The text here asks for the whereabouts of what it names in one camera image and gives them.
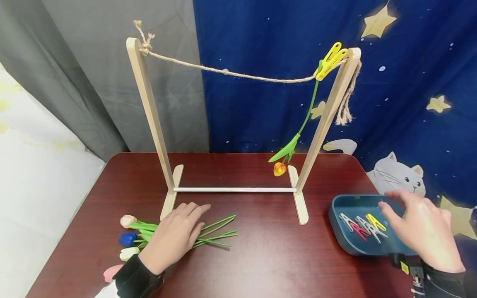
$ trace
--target wooden drying rack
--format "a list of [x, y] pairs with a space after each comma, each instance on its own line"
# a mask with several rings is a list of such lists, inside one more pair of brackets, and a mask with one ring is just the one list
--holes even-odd
[[134, 77], [136, 79], [139, 94], [146, 113], [147, 122], [151, 129], [154, 145], [156, 146], [157, 155], [161, 162], [162, 171], [164, 172], [164, 178], [167, 184], [167, 195], [164, 205], [162, 207], [161, 217], [162, 220], [174, 209], [174, 203], [176, 202], [176, 196], [179, 192], [268, 192], [268, 193], [292, 193], [295, 200], [295, 207], [298, 214], [298, 222], [300, 225], [304, 225], [308, 222], [308, 210], [305, 204], [305, 198], [303, 195], [303, 187], [305, 186], [306, 179], [310, 174], [311, 168], [318, 156], [323, 141], [325, 139], [328, 130], [330, 129], [333, 118], [340, 106], [343, 96], [351, 81], [351, 77], [358, 65], [361, 57], [361, 50], [359, 48], [348, 49], [347, 61], [340, 65], [338, 74], [333, 83], [333, 87], [328, 96], [323, 115], [321, 116], [318, 127], [316, 128], [313, 141], [311, 142], [310, 149], [306, 156], [305, 162], [301, 173], [298, 175], [297, 169], [288, 165], [288, 175], [290, 176], [291, 187], [179, 187], [184, 165], [180, 164], [171, 171], [169, 158], [167, 157], [166, 144], [164, 142], [164, 135], [162, 134], [161, 123], [159, 121], [159, 115], [157, 114], [156, 103], [154, 101], [154, 95], [152, 92], [151, 82], [149, 80], [149, 74], [147, 72], [144, 56], [139, 49], [141, 48], [141, 42], [137, 38], [130, 37], [126, 41], [127, 53], [131, 66], [133, 68]]

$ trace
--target yellow clothespin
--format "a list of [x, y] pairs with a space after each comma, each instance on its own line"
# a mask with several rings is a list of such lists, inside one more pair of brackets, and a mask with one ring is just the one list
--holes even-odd
[[327, 74], [340, 62], [348, 53], [348, 49], [341, 49], [341, 42], [335, 43], [331, 50], [326, 54], [325, 59], [320, 61], [320, 65], [315, 70], [313, 76], [317, 81], [322, 81]]
[[375, 226], [377, 229], [380, 229], [380, 230], [383, 230], [385, 231], [386, 230], [386, 227], [383, 226], [376, 218], [374, 218], [373, 215], [371, 215], [370, 213], [366, 214], [366, 219], [369, 221], [369, 223], [373, 226]]

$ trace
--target blue tray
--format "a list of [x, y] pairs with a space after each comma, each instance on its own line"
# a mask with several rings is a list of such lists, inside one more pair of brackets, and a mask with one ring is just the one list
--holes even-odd
[[[399, 216], [404, 214], [404, 209], [400, 204], [391, 202], [385, 195], [338, 195], [333, 199], [328, 217], [341, 248], [353, 256], [385, 256], [390, 253], [415, 256], [416, 253], [404, 245], [389, 226], [378, 207], [380, 201], [388, 203]], [[388, 238], [381, 236], [381, 244], [379, 244], [373, 236], [369, 236], [366, 238], [367, 241], [364, 242], [354, 232], [348, 230], [344, 222], [338, 217], [340, 213], [345, 214], [353, 221], [355, 221], [356, 216], [366, 219], [366, 214], [371, 213], [386, 227], [384, 233]]]

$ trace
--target wooden foot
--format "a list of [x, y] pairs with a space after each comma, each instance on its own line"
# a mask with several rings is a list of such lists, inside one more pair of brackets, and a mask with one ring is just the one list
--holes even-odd
[[[172, 179], [174, 180], [174, 185], [179, 186], [180, 178], [182, 177], [182, 171], [184, 170], [184, 165], [179, 164], [174, 168], [172, 173]], [[174, 209], [174, 204], [176, 203], [177, 192], [167, 193], [166, 200], [164, 201], [164, 206], [162, 206], [161, 220], [164, 219], [171, 211]]]
[[[290, 176], [291, 187], [295, 188], [298, 182], [297, 169], [294, 166], [289, 165], [288, 175]], [[308, 223], [308, 220], [310, 219], [310, 217], [308, 216], [308, 210], [306, 209], [305, 197], [303, 196], [303, 192], [301, 192], [300, 194], [294, 192], [293, 198], [295, 199], [295, 207], [297, 209], [298, 222], [300, 223], [300, 226], [303, 226], [306, 223]]]

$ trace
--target right hand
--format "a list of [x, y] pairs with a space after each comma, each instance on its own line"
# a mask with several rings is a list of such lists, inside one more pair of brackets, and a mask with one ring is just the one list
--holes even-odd
[[157, 226], [139, 259], [153, 274], [159, 275], [180, 260], [194, 245], [205, 223], [197, 223], [210, 205], [180, 204]]
[[385, 193], [400, 198], [406, 205], [403, 217], [385, 202], [379, 202], [382, 214], [398, 238], [434, 269], [460, 273], [466, 269], [460, 259], [451, 230], [451, 214], [437, 208], [428, 198], [403, 190]]

